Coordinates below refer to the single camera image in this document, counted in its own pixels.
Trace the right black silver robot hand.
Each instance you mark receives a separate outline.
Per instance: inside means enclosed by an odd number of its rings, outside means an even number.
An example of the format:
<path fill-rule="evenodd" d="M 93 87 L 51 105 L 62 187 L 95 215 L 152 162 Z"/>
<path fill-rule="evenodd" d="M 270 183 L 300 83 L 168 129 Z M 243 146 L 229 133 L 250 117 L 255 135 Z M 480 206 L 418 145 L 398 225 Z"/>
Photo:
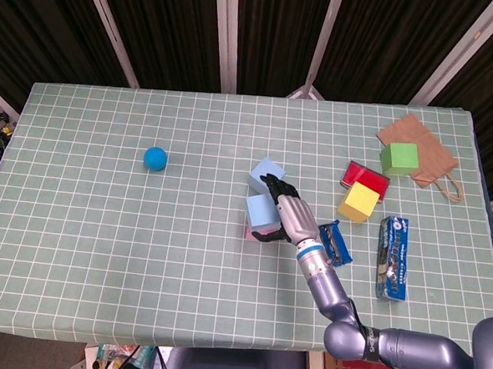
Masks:
<path fill-rule="evenodd" d="M 280 228 L 268 234 L 253 231 L 256 240 L 269 243 L 275 240 L 286 240 L 299 247 L 305 241 L 317 241 L 318 224 L 309 205 L 302 200 L 296 188 L 274 174 L 261 175 L 260 178 L 276 204 L 280 217 Z"/>

